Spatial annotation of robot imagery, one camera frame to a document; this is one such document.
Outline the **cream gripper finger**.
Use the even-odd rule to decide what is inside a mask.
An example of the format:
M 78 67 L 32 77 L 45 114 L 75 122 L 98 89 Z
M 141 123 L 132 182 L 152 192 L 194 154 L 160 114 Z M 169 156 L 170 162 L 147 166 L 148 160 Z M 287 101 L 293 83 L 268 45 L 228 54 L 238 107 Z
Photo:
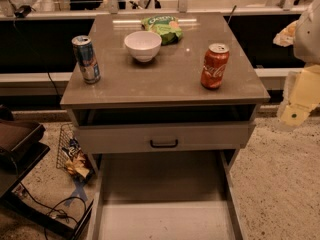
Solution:
M 279 120 L 287 126 L 300 126 L 316 107 L 316 104 L 310 104 L 308 107 L 305 107 L 283 101 L 279 105 Z
M 281 46 L 288 47 L 294 43 L 295 30 L 296 30 L 297 21 L 291 22 L 284 29 L 282 29 L 273 39 L 273 43 Z

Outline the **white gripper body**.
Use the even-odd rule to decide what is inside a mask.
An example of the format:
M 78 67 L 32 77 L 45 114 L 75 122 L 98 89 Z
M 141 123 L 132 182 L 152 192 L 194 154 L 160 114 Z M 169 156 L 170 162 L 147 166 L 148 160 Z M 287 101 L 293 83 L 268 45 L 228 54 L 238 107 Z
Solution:
M 319 65 L 305 67 L 297 75 L 289 101 L 295 105 L 318 105 L 320 103 Z

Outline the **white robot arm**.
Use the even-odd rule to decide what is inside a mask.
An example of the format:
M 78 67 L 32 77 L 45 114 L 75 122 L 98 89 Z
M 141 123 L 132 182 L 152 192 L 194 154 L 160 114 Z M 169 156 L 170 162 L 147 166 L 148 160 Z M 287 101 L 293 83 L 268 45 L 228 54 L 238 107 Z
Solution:
M 277 117 L 289 127 L 300 126 L 320 104 L 320 0 L 313 0 L 297 21 L 278 33 L 273 43 L 293 46 L 294 56 L 306 63 L 288 74 Z

